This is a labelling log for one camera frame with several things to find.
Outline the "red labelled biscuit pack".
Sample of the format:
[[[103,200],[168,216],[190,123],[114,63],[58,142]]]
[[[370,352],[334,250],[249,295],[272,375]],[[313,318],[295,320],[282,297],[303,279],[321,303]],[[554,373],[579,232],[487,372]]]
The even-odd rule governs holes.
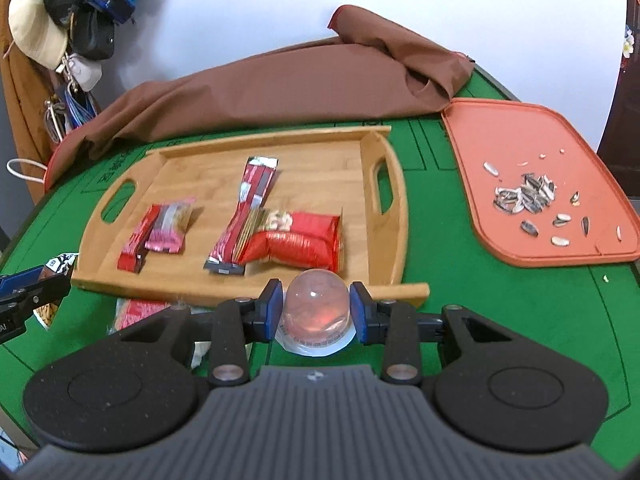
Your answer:
[[[188,305],[184,302],[118,298],[116,300],[114,321],[108,329],[108,333],[119,332],[166,309],[184,309],[187,307]]]

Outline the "red nut snack bag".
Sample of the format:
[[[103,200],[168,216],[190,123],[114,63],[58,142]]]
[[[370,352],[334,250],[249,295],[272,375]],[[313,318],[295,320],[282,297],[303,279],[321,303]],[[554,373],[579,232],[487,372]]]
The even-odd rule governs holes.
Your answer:
[[[254,209],[234,254],[235,262],[274,262],[339,274],[345,263],[343,218],[284,209]]]

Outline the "bamboo serving tray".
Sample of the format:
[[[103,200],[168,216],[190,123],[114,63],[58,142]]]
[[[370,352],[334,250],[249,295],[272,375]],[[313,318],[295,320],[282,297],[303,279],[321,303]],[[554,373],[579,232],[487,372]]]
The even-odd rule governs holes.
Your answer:
[[[298,274],[271,257],[254,258],[259,234],[290,234],[296,214],[340,222],[337,274],[376,300],[422,304],[430,288],[402,279],[409,234],[406,182],[390,128],[360,126],[228,136],[157,148],[119,178],[134,192],[113,220],[100,200],[86,224],[73,270],[76,287],[117,297],[213,307],[254,297],[273,278]],[[178,254],[149,252],[137,271],[118,260],[155,205],[189,203]]]

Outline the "black hanging bag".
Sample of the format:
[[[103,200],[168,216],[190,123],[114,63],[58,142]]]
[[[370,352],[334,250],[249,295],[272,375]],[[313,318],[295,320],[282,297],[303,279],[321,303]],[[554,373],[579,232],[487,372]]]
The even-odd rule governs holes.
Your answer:
[[[115,24],[86,0],[43,0],[50,18],[67,32],[70,50],[91,61],[115,52]]]

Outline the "brown hanging coat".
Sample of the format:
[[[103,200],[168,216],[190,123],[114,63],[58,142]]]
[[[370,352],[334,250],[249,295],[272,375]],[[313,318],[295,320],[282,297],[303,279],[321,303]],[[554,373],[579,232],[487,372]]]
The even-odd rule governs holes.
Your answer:
[[[46,102],[54,89],[48,70],[14,44],[8,21],[10,0],[1,0],[1,82],[20,168],[32,178],[27,183],[33,200],[43,196],[39,170],[54,151],[54,141],[44,125]]]

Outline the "beige hat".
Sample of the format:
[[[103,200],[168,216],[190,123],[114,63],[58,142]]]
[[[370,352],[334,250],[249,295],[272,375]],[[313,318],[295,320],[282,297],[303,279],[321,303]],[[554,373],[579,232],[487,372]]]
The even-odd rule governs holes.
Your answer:
[[[36,63],[56,70],[67,48],[67,32],[50,17],[43,0],[10,0],[9,29],[14,44]]]

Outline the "long red stick packet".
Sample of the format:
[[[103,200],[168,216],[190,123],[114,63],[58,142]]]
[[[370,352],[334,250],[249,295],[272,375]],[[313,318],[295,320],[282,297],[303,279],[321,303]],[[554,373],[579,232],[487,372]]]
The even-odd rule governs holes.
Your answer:
[[[222,275],[240,275],[244,266],[235,262],[234,251],[248,215],[262,206],[271,182],[276,175],[278,160],[275,157],[252,156],[247,159],[239,187],[238,202],[228,226],[216,241],[204,263],[204,269]]]

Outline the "pile of sunflower seeds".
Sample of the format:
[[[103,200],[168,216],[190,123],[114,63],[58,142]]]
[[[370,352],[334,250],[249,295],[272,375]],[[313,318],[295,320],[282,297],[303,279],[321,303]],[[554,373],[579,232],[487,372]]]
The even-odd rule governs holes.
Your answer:
[[[602,162],[582,151],[480,158],[465,170],[474,230],[514,266],[615,262],[636,253],[637,221]]]

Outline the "orange plastic tray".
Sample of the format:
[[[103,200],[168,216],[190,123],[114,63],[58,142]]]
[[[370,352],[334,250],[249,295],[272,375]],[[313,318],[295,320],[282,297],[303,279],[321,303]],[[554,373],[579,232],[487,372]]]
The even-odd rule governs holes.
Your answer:
[[[639,218],[604,163],[560,114],[521,102],[455,99],[442,122],[472,225],[521,268],[639,257]]]

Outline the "peanut snack packet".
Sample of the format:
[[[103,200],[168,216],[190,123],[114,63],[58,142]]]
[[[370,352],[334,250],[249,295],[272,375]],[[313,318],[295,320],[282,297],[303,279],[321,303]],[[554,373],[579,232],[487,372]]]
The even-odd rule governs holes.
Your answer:
[[[70,276],[77,257],[77,252],[63,252],[51,258],[40,271],[38,287],[32,296],[32,313],[45,330],[52,327],[62,300],[70,292]]]

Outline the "pink snack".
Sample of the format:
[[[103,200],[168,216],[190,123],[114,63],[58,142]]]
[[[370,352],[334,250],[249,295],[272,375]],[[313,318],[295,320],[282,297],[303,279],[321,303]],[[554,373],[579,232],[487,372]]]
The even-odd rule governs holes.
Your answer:
[[[180,254],[186,240],[194,200],[178,200],[160,205],[158,214],[144,247],[150,252]]]

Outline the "brown cloth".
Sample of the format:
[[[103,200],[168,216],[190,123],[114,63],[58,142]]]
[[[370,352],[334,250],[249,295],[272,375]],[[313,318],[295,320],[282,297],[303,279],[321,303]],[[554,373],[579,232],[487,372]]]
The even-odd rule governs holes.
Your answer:
[[[139,84],[66,136],[44,187],[53,188],[78,159],[100,158],[117,140],[437,113],[474,72],[465,54],[360,6],[340,6],[329,28],[332,38]]]

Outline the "blue striped bag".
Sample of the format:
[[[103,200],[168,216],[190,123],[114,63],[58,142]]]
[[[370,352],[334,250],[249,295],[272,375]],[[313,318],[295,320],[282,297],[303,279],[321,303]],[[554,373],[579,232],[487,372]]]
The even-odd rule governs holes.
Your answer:
[[[63,89],[63,99],[67,117],[73,128],[85,125],[100,112],[98,102],[96,102],[92,93],[85,92],[71,82],[66,84]]]

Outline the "short red snack bar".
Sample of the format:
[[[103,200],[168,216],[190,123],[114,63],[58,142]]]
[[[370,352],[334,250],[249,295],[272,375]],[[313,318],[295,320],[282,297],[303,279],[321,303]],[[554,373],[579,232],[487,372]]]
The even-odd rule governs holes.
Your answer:
[[[148,252],[146,242],[149,240],[156,219],[160,215],[162,206],[149,206],[145,214],[132,231],[117,259],[117,269],[131,273],[139,273],[142,269],[145,255]]]

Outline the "gold snack packet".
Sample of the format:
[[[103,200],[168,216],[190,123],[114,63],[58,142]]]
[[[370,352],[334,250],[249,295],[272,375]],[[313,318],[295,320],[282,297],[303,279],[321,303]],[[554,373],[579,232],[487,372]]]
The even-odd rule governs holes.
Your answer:
[[[194,342],[193,356],[192,356],[192,361],[190,365],[192,370],[195,370],[202,364],[204,358],[206,357],[207,352],[209,352],[209,349],[210,349],[209,341]]]

